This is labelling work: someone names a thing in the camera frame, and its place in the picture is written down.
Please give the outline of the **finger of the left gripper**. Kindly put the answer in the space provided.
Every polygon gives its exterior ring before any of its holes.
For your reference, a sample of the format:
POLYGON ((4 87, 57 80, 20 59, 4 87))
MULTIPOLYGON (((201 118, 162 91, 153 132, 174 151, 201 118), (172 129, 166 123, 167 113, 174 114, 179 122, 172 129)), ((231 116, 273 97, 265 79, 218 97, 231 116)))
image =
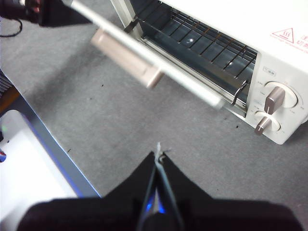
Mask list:
POLYGON ((72 26, 91 21, 67 6, 62 0, 41 0, 39 4, 40 26, 72 26))

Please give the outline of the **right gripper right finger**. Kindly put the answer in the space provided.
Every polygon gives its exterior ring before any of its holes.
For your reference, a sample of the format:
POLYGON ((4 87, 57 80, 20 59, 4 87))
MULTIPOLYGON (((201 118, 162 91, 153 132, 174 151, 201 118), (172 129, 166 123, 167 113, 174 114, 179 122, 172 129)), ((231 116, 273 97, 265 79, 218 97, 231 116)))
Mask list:
POLYGON ((186 177, 165 154, 157 156, 165 211, 183 231, 301 231, 288 207, 260 200, 213 198, 186 177))

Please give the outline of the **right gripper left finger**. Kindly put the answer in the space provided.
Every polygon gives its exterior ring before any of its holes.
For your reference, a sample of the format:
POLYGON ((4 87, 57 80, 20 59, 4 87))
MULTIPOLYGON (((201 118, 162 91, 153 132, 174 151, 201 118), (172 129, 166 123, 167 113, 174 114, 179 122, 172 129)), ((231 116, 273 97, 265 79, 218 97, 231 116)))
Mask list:
POLYGON ((31 206, 20 231, 134 231, 150 206, 154 153, 104 197, 54 199, 31 206))

